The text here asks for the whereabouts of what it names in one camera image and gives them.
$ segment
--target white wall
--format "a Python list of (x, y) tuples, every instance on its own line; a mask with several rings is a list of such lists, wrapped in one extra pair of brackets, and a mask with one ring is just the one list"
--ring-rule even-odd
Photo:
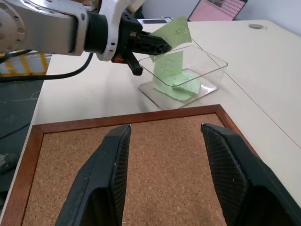
[(301, 0), (249, 0), (239, 20), (270, 20), (301, 36)]
[(143, 14), (145, 18), (161, 18), (169, 16), (177, 18), (192, 13), (199, 0), (145, 0)]

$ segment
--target white table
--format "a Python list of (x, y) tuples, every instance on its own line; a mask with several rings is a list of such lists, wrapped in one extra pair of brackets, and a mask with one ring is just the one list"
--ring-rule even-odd
[[(287, 135), (294, 134), (297, 129), (291, 125), (283, 126), (280, 123), (281, 118), (277, 121), (277, 125), (272, 120), (275, 110), (270, 112), (268, 105), (272, 99), (276, 103), (275, 107), (281, 108), (283, 103), (277, 100), (281, 95), (277, 95), (274, 89), (277, 89), (280, 81), (287, 78), (287, 74), (291, 75), (289, 77), (291, 83), (288, 82), (286, 85), (296, 85), (293, 84), (299, 79), (295, 78), (296, 67), (286, 68), (287, 73), (284, 76), (285, 65), (281, 65), (281, 62), (274, 64), (274, 67), (278, 68), (272, 71), (275, 78), (273, 82), (277, 86), (265, 84), (267, 90), (261, 89), (262, 84), (258, 81), (258, 78), (265, 82), (270, 78), (270, 74), (266, 72), (271, 70), (270, 66), (275, 61), (276, 53), (270, 53), (268, 50), (278, 48), (279, 59), (284, 62), (296, 61), (295, 57), (298, 56), (300, 59), (301, 54), (295, 51), (294, 54), (287, 55), (288, 50), (283, 46), (287, 42), (289, 46), (300, 46), (301, 39), (267, 21), (252, 22), (267, 26), (264, 31), (248, 28), (249, 23), (247, 21), (189, 23), (193, 39), (204, 50), (229, 63), (227, 71), (230, 76), (225, 74), (217, 79), (215, 82), (219, 87), (218, 91), (187, 107), (221, 104), (259, 156), (272, 168), (301, 206), (301, 180), (298, 176), (301, 170), (299, 163), (301, 149), (296, 145), (300, 140), (294, 137), (293, 141)], [(148, 24), (144, 29), (151, 32), (160, 26), (161, 24)], [(282, 47), (273, 46), (278, 43), (275, 36), (287, 42), (283, 42)], [(265, 55), (258, 55), (260, 50)], [(84, 64), (87, 56), (88, 53), (84, 53), (81, 57), (53, 56), (48, 74), (74, 71)], [(143, 77), (133, 76), (127, 65), (101, 62), (94, 56), (89, 67), (81, 74), (64, 80), (44, 82), (32, 125), (158, 111), (158, 108), (138, 90), (142, 80)], [(256, 99), (267, 94), (269, 99)], [(298, 100), (297, 97), (292, 97), (289, 103), (297, 106)], [(300, 123), (296, 114), (290, 117), (292, 118), (289, 120), (297, 122), (294, 125)]]

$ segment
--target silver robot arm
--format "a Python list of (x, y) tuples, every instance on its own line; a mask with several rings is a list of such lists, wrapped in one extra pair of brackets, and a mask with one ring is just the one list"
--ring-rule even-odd
[(0, 0), (0, 52), (32, 49), (80, 56), (85, 50), (109, 61), (116, 52), (123, 11), (135, 12), (143, 2), (103, 0), (96, 16), (71, 0)]

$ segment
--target desk surface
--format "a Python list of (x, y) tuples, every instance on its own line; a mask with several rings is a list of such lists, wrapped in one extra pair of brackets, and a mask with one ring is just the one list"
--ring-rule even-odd
[[(259, 31), (250, 29), (249, 23), (260, 23), (267, 26), (267, 30), (264, 30), (265, 43), (271, 42), (268, 50), (272, 50), (272, 45), (276, 44), (273, 39), (277, 35), (287, 42), (295, 42), (295, 46), (301, 43), (300, 38), (267, 21), (189, 23), (193, 39), (204, 50), (228, 61), (229, 76), (225, 74), (215, 81), (219, 90), (187, 107), (221, 104), (259, 156), (271, 167), (301, 206), (301, 180), (299, 180), (301, 149), (297, 146), (297, 142), (287, 135), (288, 132), (287, 134), (284, 132), (286, 128), (281, 128), (279, 123), (277, 125), (272, 120), (273, 116), (270, 116), (267, 110), (266, 112), (263, 110), (267, 107), (268, 100), (261, 100), (261, 102), (258, 101), (260, 103), (257, 103), (254, 97), (255, 101), (250, 98), (256, 91), (262, 92), (262, 89), (258, 88), (261, 84), (251, 83), (248, 85), (248, 90), (241, 89), (241, 87), (244, 89), (244, 85), (249, 83), (247, 75), (250, 73), (248, 71), (248, 74), (245, 74), (246, 71), (243, 68), (250, 70), (254, 65), (260, 64), (260, 67), (256, 67), (256, 76), (265, 78), (267, 76), (265, 72), (272, 64), (269, 58), (264, 59), (268, 64), (262, 63), (262, 57), (258, 57), (256, 60), (256, 54), (251, 52), (250, 46), (264, 49), (266, 45), (259, 37), (252, 38)], [(144, 26), (144, 29), (151, 32), (160, 26), (162, 25), (148, 24)], [(239, 38), (244, 32), (249, 34), (249, 38)], [(286, 48), (279, 48), (278, 45), (275, 45), (274, 48), (278, 48), (278, 55), (285, 62), (290, 59), (294, 60), (296, 57), (296, 55), (287, 55)], [(53, 56), (48, 74), (74, 71), (84, 64), (87, 56), (88, 53), (84, 53), (81, 57)], [(274, 67), (285, 68), (279, 64), (274, 64)], [(293, 70), (287, 68), (287, 74), (294, 74), (295, 70)], [(278, 72), (275, 74), (277, 79), (273, 81), (277, 83), (283, 76), (283, 73)], [(140, 79), (131, 74), (127, 65), (101, 62), (94, 56), (89, 67), (81, 74), (64, 80), (44, 82), (32, 124), (158, 111), (159, 109), (138, 90), (138, 86), (141, 84)], [(270, 98), (278, 103), (277, 97), (270, 96)]]

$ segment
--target green sticky note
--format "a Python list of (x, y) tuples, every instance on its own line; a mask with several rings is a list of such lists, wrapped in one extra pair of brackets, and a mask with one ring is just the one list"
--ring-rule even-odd
[(175, 76), (173, 82), (173, 90), (187, 92), (191, 94), (198, 94), (201, 88), (201, 79), (194, 78), (196, 78), (196, 75), (193, 75), (191, 73), (182, 73)]
[[(171, 83), (170, 78), (164, 79), (166, 84)], [(169, 95), (173, 99), (177, 99), (180, 101), (186, 101), (192, 97), (192, 93), (182, 92), (174, 90), (171, 86), (165, 85), (163, 82), (154, 78), (154, 88), (162, 93)]]
[[(191, 42), (191, 35), (188, 28), (187, 17), (179, 17), (163, 27), (159, 28), (151, 35), (163, 38), (172, 49), (186, 42)], [(158, 56), (150, 56), (152, 61)]]
[(183, 51), (166, 54), (155, 61), (154, 75), (160, 80), (181, 74), (182, 70)]

